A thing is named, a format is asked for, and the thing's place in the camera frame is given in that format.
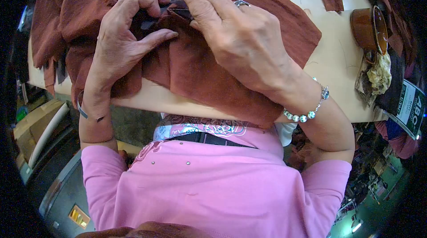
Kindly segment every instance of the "ring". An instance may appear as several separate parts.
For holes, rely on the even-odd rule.
[[[236,1],[233,2],[233,4],[235,4],[237,7],[239,7],[241,5],[251,6],[248,2],[243,1],[243,0],[236,0]]]

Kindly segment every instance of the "bracelet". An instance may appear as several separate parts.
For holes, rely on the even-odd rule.
[[[323,87],[315,77],[313,77],[313,80],[316,81],[321,87],[322,87],[322,95],[320,97],[320,102],[317,105],[316,109],[314,111],[310,111],[307,113],[307,115],[293,115],[291,114],[289,111],[287,111],[286,109],[283,111],[283,115],[286,116],[286,118],[293,120],[294,122],[301,122],[304,123],[307,121],[307,119],[313,119],[316,116],[316,112],[319,110],[320,104],[322,103],[323,100],[328,99],[329,97],[329,90],[328,90],[328,86]]]
[[[85,119],[88,119],[88,114],[86,114],[86,112],[84,112],[83,111],[83,109],[82,109],[82,106],[80,106],[80,103],[79,103],[79,99],[80,99],[80,96],[81,96],[81,94],[84,92],[84,90],[83,91],[81,91],[80,93],[79,93],[79,95],[77,96],[77,109],[79,110],[79,112],[80,112],[80,114],[83,116],[83,118],[85,118]],[[98,122],[100,122],[100,121],[102,121],[104,119],[104,117],[100,117],[100,118],[97,118],[96,120],[97,120],[97,123]]]
[[[79,98],[80,98],[81,94],[83,93],[83,91],[81,91],[81,92],[79,93],[79,95],[77,96],[77,109],[79,110],[79,112],[80,112],[80,114],[83,116],[83,118],[88,119],[88,114],[86,114],[86,113],[83,111],[82,107],[81,107],[81,106],[80,106],[80,104],[79,104]]]

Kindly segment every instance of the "crumpled paper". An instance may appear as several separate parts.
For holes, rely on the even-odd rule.
[[[377,53],[375,65],[367,72],[369,81],[372,83],[372,94],[381,95],[390,87],[392,83],[391,66],[392,62],[388,53],[384,56]]]
[[[388,53],[382,56],[366,50],[360,65],[354,88],[360,98],[371,107],[378,95],[385,93],[390,87],[391,60]]]

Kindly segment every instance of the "woman's left hand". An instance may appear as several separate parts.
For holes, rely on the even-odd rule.
[[[139,9],[146,9],[148,15],[160,17],[159,3],[170,0],[118,0],[105,14],[99,30],[97,47],[93,57],[88,80],[90,84],[110,89],[111,86],[141,58],[159,44],[178,35],[168,29],[150,33],[138,41],[129,30],[132,18]]]

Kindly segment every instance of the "person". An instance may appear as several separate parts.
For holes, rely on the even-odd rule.
[[[110,90],[150,50],[178,34],[138,41],[132,17],[160,16],[170,0],[119,0],[104,16],[80,116],[89,214],[99,232],[78,237],[322,237],[343,199],[354,154],[353,128],[332,97],[300,123],[313,143],[299,173],[283,161],[274,129],[240,121],[168,115],[127,170],[111,125]],[[216,61],[244,86],[307,115],[322,87],[288,56],[278,19],[232,0],[184,0]],[[205,134],[227,141],[188,141]]]

